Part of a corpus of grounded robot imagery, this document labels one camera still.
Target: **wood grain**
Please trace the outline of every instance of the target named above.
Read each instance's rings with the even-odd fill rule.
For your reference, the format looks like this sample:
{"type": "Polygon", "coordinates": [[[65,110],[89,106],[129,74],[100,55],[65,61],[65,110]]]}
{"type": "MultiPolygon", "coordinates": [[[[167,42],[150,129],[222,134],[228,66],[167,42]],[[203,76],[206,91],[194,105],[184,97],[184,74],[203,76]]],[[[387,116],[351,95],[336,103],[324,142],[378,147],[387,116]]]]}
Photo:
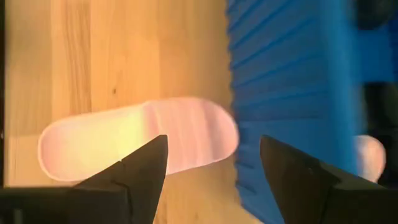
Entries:
{"type": "MultiPolygon", "coordinates": [[[[49,179],[37,140],[52,121],[199,96],[229,109],[225,1],[6,0],[6,183],[49,179]]],[[[166,178],[155,223],[259,223],[233,158],[166,178]]]]}

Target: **pink slide sandal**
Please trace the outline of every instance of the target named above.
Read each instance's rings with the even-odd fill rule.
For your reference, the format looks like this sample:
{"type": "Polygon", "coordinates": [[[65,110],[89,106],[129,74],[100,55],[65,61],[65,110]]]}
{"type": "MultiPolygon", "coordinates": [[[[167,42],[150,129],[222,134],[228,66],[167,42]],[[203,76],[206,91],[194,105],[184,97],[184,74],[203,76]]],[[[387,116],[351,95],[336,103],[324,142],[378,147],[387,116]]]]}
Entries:
{"type": "Polygon", "coordinates": [[[160,134],[169,139],[167,174],[220,161],[238,146],[235,122],[222,107],[171,98],[54,122],[39,139],[39,162],[55,180],[84,180],[160,134]]]}

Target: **wooden table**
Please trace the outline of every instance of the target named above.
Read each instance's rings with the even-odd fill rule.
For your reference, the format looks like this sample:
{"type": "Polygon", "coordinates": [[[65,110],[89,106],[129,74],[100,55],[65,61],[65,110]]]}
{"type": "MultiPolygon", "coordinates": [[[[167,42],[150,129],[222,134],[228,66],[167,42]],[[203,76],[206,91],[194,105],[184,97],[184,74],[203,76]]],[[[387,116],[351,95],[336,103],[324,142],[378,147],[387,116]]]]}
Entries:
{"type": "MultiPolygon", "coordinates": [[[[6,0],[6,184],[49,179],[37,140],[52,121],[171,96],[231,101],[225,0],[6,0]]],[[[155,223],[258,223],[233,159],[166,178],[155,223]]]]}

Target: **wooden surface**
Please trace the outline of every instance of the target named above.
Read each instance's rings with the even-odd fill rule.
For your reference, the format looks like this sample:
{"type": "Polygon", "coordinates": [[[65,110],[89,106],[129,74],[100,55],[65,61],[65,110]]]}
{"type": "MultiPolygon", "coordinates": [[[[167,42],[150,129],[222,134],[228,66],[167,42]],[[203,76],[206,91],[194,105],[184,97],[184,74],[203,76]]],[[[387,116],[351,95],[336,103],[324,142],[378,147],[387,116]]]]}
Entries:
{"type": "MultiPolygon", "coordinates": [[[[52,121],[171,96],[231,101],[225,0],[6,0],[6,183],[49,179],[37,139],[52,121]]],[[[258,223],[233,159],[166,178],[155,223],[258,223]]]]}

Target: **blue ridged material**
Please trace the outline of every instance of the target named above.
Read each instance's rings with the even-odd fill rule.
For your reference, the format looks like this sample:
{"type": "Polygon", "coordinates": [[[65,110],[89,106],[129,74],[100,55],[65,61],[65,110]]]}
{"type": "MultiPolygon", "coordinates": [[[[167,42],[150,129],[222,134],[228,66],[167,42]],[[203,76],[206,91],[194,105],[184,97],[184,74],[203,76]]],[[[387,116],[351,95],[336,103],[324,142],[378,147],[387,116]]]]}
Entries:
{"type": "Polygon", "coordinates": [[[356,30],[349,21],[351,5],[229,1],[231,88],[240,132],[236,187],[243,207],[264,223],[280,224],[283,218],[262,171],[262,134],[358,173],[353,141],[363,126],[358,85],[394,75],[388,26],[356,30]]]}

